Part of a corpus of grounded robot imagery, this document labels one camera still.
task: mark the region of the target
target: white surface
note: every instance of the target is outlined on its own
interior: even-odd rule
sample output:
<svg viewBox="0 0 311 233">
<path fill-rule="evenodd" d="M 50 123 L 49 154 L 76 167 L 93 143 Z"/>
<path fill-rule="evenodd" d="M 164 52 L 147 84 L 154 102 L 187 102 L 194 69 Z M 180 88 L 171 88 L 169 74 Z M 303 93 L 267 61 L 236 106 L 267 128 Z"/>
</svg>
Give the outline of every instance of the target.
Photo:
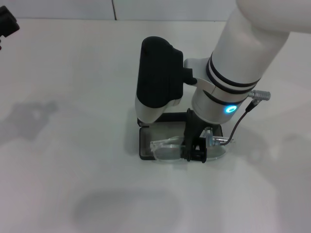
<svg viewBox="0 0 311 233">
<path fill-rule="evenodd" d="M 19 18 L 113 19 L 111 0 L 0 0 Z"/>
<path fill-rule="evenodd" d="M 114 0 L 118 20 L 225 21 L 235 0 Z"/>
<path fill-rule="evenodd" d="M 291 35 L 268 68 L 257 89 L 272 98 L 242 121 L 230 154 L 161 165 L 138 157 L 140 44 L 158 35 L 206 57 L 224 23 L 19 23 L 0 51 L 1 233 L 310 232 L 311 36 Z"/>
</svg>

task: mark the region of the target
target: glowing blue ring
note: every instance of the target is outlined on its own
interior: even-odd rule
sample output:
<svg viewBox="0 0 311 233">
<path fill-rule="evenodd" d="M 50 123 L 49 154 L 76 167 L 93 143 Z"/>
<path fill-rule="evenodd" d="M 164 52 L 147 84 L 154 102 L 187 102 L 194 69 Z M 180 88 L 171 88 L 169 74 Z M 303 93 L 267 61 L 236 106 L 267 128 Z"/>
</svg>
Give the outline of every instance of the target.
<svg viewBox="0 0 311 233">
<path fill-rule="evenodd" d="M 232 112 L 234 112 L 235 110 L 237 110 L 237 106 L 232 105 L 232 106 L 226 107 L 225 112 L 226 112 L 226 113 L 232 113 Z"/>
</svg>

